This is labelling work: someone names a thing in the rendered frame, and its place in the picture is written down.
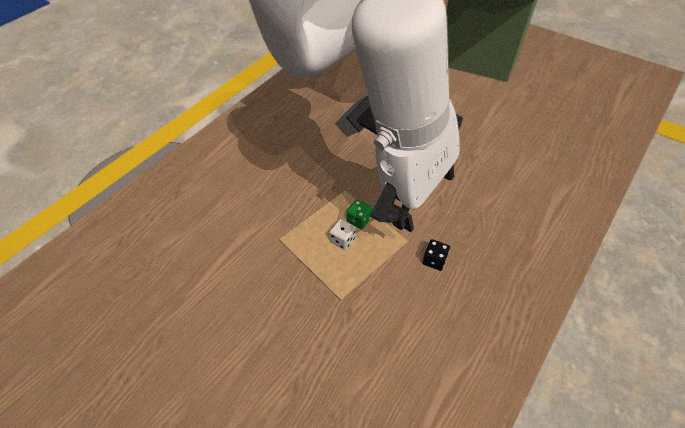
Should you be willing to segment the green die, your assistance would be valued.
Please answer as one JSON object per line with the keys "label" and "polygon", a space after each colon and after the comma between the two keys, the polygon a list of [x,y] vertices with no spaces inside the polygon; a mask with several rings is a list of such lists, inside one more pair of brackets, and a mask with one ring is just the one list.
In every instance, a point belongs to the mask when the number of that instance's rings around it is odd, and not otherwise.
{"label": "green die", "polygon": [[372,206],[356,199],[348,208],[347,222],[359,229],[363,229],[371,220]]}

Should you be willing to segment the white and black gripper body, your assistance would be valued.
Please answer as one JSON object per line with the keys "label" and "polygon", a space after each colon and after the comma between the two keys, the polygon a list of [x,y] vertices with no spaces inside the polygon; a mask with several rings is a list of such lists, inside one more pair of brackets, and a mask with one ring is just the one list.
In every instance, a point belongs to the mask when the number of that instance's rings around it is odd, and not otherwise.
{"label": "white and black gripper body", "polygon": [[459,156],[458,122],[449,99],[450,117],[445,130],[434,140],[415,147],[389,145],[376,149],[376,164],[382,190],[386,183],[409,208],[418,208],[432,193]]}

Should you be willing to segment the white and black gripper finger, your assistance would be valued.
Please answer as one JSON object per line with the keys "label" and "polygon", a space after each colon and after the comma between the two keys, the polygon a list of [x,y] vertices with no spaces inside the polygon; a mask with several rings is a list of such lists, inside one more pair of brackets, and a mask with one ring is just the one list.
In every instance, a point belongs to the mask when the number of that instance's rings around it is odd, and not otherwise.
{"label": "white and black gripper finger", "polygon": [[396,188],[387,182],[371,213],[371,217],[378,222],[392,223],[400,230],[404,228],[409,232],[412,232],[414,225],[412,215],[408,213],[409,208],[405,207],[403,204],[402,207],[395,205],[395,199],[399,200]]}
{"label": "white and black gripper finger", "polygon": [[[457,117],[457,122],[458,122],[458,129],[460,129],[463,117],[460,115],[457,115],[457,114],[456,114],[456,117]],[[445,178],[447,180],[452,180],[454,178],[454,164],[443,178]]]}

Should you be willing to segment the black die with white pips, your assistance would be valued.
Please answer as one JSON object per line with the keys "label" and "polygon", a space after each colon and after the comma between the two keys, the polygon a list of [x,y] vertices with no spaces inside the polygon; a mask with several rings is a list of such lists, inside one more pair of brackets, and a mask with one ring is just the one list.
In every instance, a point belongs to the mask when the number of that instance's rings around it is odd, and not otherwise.
{"label": "black die with white pips", "polygon": [[442,271],[450,245],[431,239],[425,251],[423,265]]}

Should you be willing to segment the tan flat square mat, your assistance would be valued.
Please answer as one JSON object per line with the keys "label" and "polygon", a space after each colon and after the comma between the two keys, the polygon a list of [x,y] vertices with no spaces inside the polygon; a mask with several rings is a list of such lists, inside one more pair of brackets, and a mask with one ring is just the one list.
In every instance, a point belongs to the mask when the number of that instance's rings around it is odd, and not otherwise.
{"label": "tan flat square mat", "polygon": [[330,230],[356,199],[342,192],[279,241],[341,301],[388,261],[408,240],[374,218],[347,250],[330,242]]}

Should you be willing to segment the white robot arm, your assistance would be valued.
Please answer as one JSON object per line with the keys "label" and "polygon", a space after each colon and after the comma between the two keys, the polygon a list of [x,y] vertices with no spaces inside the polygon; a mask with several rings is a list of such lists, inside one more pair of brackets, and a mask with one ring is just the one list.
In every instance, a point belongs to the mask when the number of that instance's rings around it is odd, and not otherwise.
{"label": "white robot arm", "polygon": [[366,128],[380,150],[434,140],[450,117],[443,0],[359,1],[249,0],[271,55],[295,77],[357,51],[368,95],[335,123],[346,137]]}

